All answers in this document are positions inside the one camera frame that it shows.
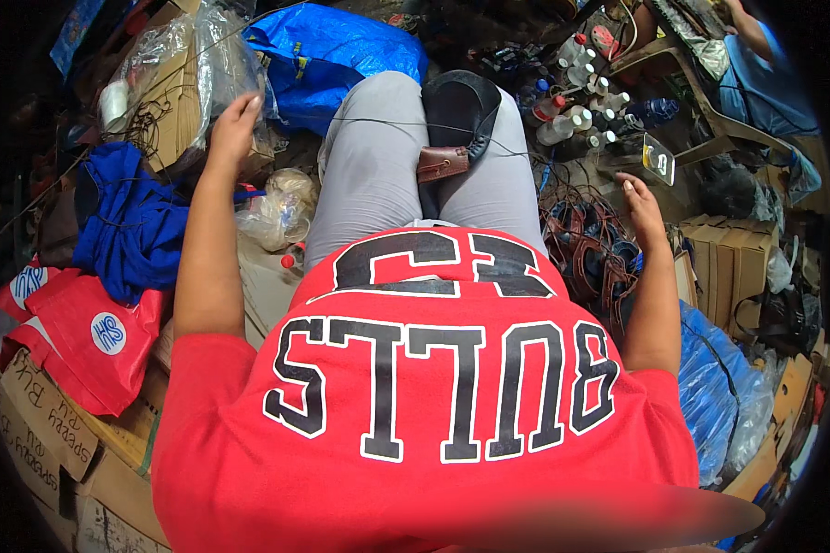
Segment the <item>forearm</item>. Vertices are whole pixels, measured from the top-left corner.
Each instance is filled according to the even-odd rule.
[[[735,22],[735,28],[738,29],[741,40],[757,56],[771,62],[772,49],[768,46],[768,40],[765,38],[765,33],[762,32],[762,27],[759,26],[759,21],[745,12],[741,5],[732,3],[729,6],[732,11],[732,20]]]
[[[680,306],[674,256],[666,242],[642,253],[630,321],[621,350],[628,371],[661,369],[679,374]]]
[[[207,163],[197,183],[175,289],[175,338],[194,333],[245,337],[243,283],[233,218],[233,164]]]

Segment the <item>person in blue shirt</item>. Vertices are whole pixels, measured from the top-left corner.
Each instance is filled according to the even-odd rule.
[[[714,107],[772,136],[818,135],[802,80],[771,29],[751,16],[740,0],[722,1],[729,6],[735,28],[729,28],[730,35],[725,38],[731,67],[717,84],[718,93],[705,90]],[[655,39],[657,23],[651,7],[651,0],[646,0],[634,12],[639,31],[634,50]],[[659,71],[660,67],[645,68],[647,74],[658,75]],[[623,81],[632,81],[634,75],[629,77]]]

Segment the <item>logo on bag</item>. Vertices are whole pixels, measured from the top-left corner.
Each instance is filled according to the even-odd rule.
[[[99,313],[92,319],[92,341],[102,353],[117,355],[126,345],[126,329],[113,313]]]
[[[24,300],[41,288],[48,280],[49,275],[45,267],[26,265],[18,276],[10,282],[12,299],[20,309],[24,309]]]

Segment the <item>person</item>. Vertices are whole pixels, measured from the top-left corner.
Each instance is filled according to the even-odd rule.
[[[730,67],[718,84],[705,92],[724,115],[747,123],[772,136],[818,135],[818,123],[796,69],[781,44],[765,23],[750,15],[741,0],[722,0],[728,7],[734,28],[724,39]],[[633,50],[656,37],[658,24],[652,0],[634,11],[637,40]],[[625,34],[629,43],[632,31]],[[647,68],[650,75],[669,72],[663,64]],[[638,73],[625,72],[625,82],[634,82]]]
[[[443,184],[447,226],[411,227],[421,87],[399,72],[354,86],[321,152],[307,272],[258,351],[244,339],[232,190],[260,98],[219,117],[190,205],[153,451],[173,549],[432,551],[453,544],[386,518],[428,489],[442,502],[454,487],[564,477],[697,487],[658,204],[617,176],[644,253],[619,349],[546,257],[520,115],[502,95],[487,152]]]

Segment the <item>blue shirt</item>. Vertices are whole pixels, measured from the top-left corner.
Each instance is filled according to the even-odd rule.
[[[727,36],[725,43],[731,67],[719,82],[722,112],[749,123],[746,100],[753,115],[753,127],[772,136],[818,135],[818,122],[802,88],[802,78],[787,60],[772,31],[764,23],[760,22],[759,26],[772,50],[772,63],[754,54],[737,35]],[[741,80],[740,86],[750,92],[725,88],[738,86],[735,75]]]

